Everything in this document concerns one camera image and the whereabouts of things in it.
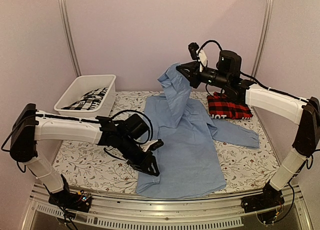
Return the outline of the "light blue long sleeve shirt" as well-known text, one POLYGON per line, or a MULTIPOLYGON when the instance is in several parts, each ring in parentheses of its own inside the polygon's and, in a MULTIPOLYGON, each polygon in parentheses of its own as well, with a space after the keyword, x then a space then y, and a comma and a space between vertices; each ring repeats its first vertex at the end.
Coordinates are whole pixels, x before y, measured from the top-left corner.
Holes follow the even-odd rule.
POLYGON ((164 143, 154 152, 159 175, 139 173, 136 193, 184 199, 222 190, 227 183, 214 142, 258 148, 258 134, 226 120, 212 119, 200 101, 190 98, 190 84, 176 64, 158 81, 163 93, 148 97, 144 112, 151 119, 154 138, 164 143))

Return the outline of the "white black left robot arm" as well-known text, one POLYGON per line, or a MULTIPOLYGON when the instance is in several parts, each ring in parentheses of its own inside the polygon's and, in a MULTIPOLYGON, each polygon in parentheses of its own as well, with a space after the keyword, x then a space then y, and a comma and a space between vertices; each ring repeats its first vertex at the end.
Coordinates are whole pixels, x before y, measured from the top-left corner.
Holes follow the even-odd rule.
POLYGON ((27 104, 5 142, 10 143, 11 158, 22 163, 55 194, 55 199, 63 206, 70 207, 74 196, 67 191, 67 183, 49 163, 38 153, 36 144, 42 140, 71 140, 113 147, 120 151, 127 164, 134 170, 158 176, 157 161, 153 151, 164 143, 153 138, 151 120, 143 113, 131 111, 125 120, 96 116, 93 119, 49 114, 36 109, 35 104, 27 104))

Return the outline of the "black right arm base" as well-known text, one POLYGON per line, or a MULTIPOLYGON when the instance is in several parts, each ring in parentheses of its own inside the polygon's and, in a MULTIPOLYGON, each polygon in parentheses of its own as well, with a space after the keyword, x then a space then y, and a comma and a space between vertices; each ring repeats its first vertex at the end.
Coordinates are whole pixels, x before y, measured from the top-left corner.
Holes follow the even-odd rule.
POLYGON ((285 203, 282 191, 277 191, 269 182, 262 189, 262 193, 241 198, 241 207, 245 213, 265 210, 285 203))

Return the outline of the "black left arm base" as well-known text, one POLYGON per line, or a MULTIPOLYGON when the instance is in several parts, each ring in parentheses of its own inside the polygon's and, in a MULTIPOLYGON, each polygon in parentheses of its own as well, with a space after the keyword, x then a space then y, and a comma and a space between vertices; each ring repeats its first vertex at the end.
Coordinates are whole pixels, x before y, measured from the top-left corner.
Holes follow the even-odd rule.
POLYGON ((54 194, 51 192, 48 193, 48 202, 63 209, 88 213, 91 208, 92 195, 85 193, 84 190, 77 191, 76 193, 67 190, 62 190, 54 194))

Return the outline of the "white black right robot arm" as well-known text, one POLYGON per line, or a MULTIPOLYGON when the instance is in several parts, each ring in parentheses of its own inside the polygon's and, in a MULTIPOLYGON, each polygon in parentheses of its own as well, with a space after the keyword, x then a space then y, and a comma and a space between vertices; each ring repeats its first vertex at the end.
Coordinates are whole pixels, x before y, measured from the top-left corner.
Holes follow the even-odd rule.
POLYGON ((216 69, 192 61, 178 65, 176 70, 189 81, 191 87, 197 88, 201 83, 218 87, 236 103, 261 108, 298 125, 291 151, 268 182, 272 189, 258 198, 262 208, 269 208, 278 200, 276 191, 280 191, 297 175, 307 159, 317 151, 320 140, 318 99, 304 99, 266 87, 249 75, 241 79, 241 62, 226 57, 217 62, 216 69))

